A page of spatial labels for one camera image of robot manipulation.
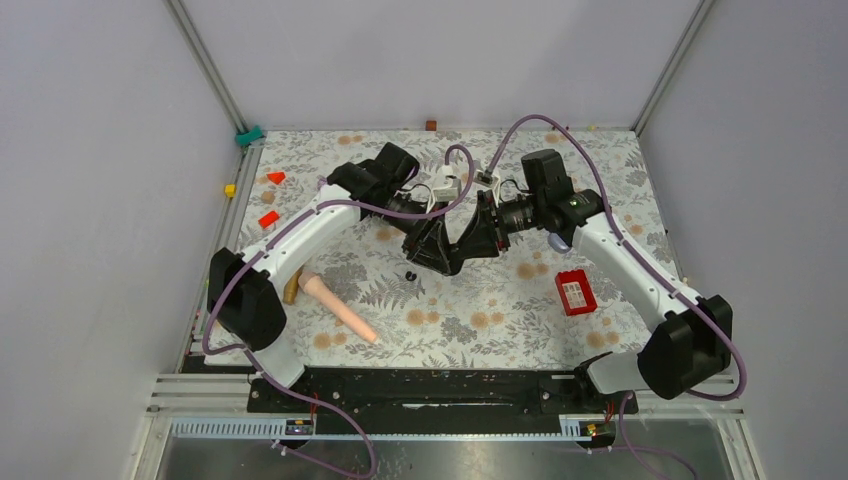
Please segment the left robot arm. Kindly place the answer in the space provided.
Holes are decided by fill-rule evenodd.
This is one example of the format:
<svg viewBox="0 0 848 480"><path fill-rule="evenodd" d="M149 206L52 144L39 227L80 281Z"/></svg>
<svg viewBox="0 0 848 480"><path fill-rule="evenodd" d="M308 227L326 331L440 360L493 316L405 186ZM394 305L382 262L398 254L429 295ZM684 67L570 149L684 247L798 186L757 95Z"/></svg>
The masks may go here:
<svg viewBox="0 0 848 480"><path fill-rule="evenodd" d="M314 254L370 214L431 218L422 207L397 203L419 168L411 154L387 143L373 159L336 167L305 207L263 239L239 252L223 247L212 256L208 321L233 335L233 349L274 382L272 398L285 410L304 407L311 387L301 377L304 362L284 336L282 290Z"/></svg>

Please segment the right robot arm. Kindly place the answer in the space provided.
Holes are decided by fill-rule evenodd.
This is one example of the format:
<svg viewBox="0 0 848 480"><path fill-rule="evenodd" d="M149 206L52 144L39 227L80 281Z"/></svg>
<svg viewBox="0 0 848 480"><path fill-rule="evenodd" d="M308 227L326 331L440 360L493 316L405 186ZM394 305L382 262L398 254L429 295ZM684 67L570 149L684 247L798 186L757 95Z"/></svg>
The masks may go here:
<svg viewBox="0 0 848 480"><path fill-rule="evenodd" d="M527 194L496 203L480 192L482 217L451 247L451 266L498 255L509 235L540 229L553 249L587 258L616 284L650 337L638 352L583 362L578 368L583 378L573 386L579 407L597 412L613 393L624 391L650 390L674 399L730 365L743 365L731 340L730 304L719 295L704 297L664 270L619 227L604 188L576 191L553 149L523 156L521 166Z"/></svg>

